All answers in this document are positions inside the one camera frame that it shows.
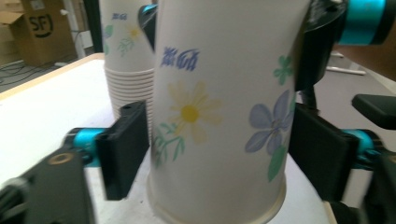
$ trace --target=printed logo on box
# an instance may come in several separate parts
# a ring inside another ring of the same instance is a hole
[[[44,38],[52,34],[53,22],[50,14],[37,17],[29,17],[33,33],[37,38]]]

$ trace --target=paper cup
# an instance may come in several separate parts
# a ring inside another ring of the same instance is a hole
[[[118,79],[126,79],[126,80],[128,80],[129,78],[144,79],[147,77],[153,77],[154,75],[154,69],[149,69],[147,71],[140,71],[140,72],[121,72],[105,67],[105,71],[107,76],[113,76]]]
[[[106,77],[107,78],[107,83],[115,84],[118,86],[121,86],[122,88],[129,89],[129,86],[134,86],[134,87],[143,87],[146,88],[148,86],[153,85],[154,78],[148,78],[148,79],[143,79],[143,80],[135,80],[135,81],[123,81],[123,80],[117,80],[112,77]]]
[[[136,101],[131,102],[131,101],[123,101],[123,100],[119,100],[119,99],[114,99],[111,101],[111,104],[113,105],[113,107],[121,108],[121,107],[128,105],[130,103],[133,103],[133,102],[136,102]],[[153,105],[150,104],[149,101],[146,101],[146,108],[148,109],[147,110],[148,114],[152,115],[153,114],[153,112],[152,112]]]
[[[168,223],[265,223],[286,194],[309,0],[164,0],[148,200]]]
[[[153,86],[146,87],[146,88],[130,88],[130,89],[112,89],[116,92],[120,93],[126,93],[126,94],[134,94],[134,93],[140,93],[140,92],[153,92]]]
[[[154,52],[138,23],[138,11],[149,0],[100,1],[105,65],[115,71],[153,68]]]
[[[134,99],[110,98],[110,100],[114,105],[121,107],[121,106],[128,105],[128,104],[136,102],[136,101],[146,100],[146,97],[134,98]]]
[[[126,89],[125,87],[123,87],[124,88],[123,89],[122,86],[110,82],[107,82],[107,86],[109,90],[125,90],[125,91],[131,90],[131,89]]]
[[[145,99],[151,98],[153,91],[146,91],[146,92],[138,92],[138,93],[122,93],[117,91],[109,91],[111,95],[115,96],[119,99],[129,100],[134,99],[136,97],[146,97]]]

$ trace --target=white table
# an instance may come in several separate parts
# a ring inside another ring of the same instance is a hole
[[[111,126],[103,66],[103,55],[94,54],[0,94],[0,183],[59,148],[71,129]],[[85,170],[97,223],[163,223],[148,204],[148,157],[128,198],[120,202],[105,200],[99,168]],[[270,223],[332,223],[325,203],[290,156],[286,178],[285,202]]]

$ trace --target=blue flower print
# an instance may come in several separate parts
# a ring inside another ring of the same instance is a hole
[[[289,91],[285,91],[276,101],[274,111],[263,104],[254,105],[250,111],[250,125],[259,129],[247,141],[246,152],[256,152],[262,149],[268,140],[267,152],[273,155],[282,144],[282,132],[287,131],[293,121],[293,112],[288,110]]]

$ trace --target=floor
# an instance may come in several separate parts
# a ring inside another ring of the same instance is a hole
[[[345,58],[332,57],[329,65],[349,67],[350,61]],[[42,68],[26,66],[16,62],[0,66],[0,92],[9,90],[23,82],[47,74],[56,66]],[[369,129],[377,133],[385,146],[396,151],[396,139],[393,131],[387,131],[375,126],[362,116],[351,105],[351,100],[358,93],[393,95],[376,81],[371,75],[356,76],[344,73],[327,72],[324,78],[315,86],[320,115],[340,129]],[[352,171],[346,190],[344,202],[349,206],[359,207],[361,197],[366,191],[371,174],[365,171]]]
[[[28,66],[25,65],[23,61],[0,66],[0,92],[12,89],[24,82],[40,77],[57,68],[57,66]]]

